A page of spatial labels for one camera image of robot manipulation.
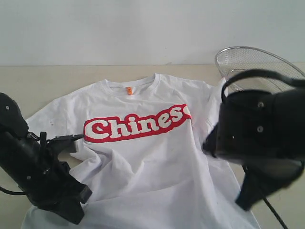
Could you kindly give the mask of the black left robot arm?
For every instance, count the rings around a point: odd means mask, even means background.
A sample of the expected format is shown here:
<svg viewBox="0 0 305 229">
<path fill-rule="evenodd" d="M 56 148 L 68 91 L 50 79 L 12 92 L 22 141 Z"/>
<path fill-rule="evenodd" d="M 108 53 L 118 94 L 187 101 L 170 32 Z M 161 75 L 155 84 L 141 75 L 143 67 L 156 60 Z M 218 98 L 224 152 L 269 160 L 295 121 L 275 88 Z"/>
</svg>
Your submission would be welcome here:
<svg viewBox="0 0 305 229">
<path fill-rule="evenodd" d="M 0 166 L 17 183 L 19 192 L 5 188 L 3 193 L 26 195 L 39 209 L 53 212 L 78 225 L 84 217 L 85 204 L 92 191 L 70 175 L 67 162 L 58 155 L 80 135 L 64 135 L 47 139 L 29 131 L 17 103 L 8 95 L 0 95 Z"/>
</svg>

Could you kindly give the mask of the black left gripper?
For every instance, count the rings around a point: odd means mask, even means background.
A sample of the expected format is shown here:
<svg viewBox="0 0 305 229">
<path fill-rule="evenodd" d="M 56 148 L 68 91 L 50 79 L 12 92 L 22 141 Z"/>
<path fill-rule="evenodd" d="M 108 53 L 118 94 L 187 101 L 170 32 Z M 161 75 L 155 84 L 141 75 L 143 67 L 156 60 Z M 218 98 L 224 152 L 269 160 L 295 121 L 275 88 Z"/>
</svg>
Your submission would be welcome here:
<svg viewBox="0 0 305 229">
<path fill-rule="evenodd" d="M 26 192 L 30 202 L 41 209 L 54 209 L 54 213 L 78 225 L 84 217 L 80 203 L 85 204 L 91 189 L 70 174 L 67 162 L 55 161 L 42 180 L 35 182 Z"/>
</svg>

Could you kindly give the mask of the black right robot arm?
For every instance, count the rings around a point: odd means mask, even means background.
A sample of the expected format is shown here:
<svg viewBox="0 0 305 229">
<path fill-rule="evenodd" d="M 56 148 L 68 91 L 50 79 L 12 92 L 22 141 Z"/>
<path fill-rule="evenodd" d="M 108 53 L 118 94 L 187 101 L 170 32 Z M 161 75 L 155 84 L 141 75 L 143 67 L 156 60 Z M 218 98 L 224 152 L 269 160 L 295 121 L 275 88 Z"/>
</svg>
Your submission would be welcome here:
<svg viewBox="0 0 305 229">
<path fill-rule="evenodd" d="M 248 211 L 289 187 L 305 170 L 305 91 L 245 90 L 225 97 L 203 153 L 241 165 L 245 177 L 236 204 Z"/>
</svg>

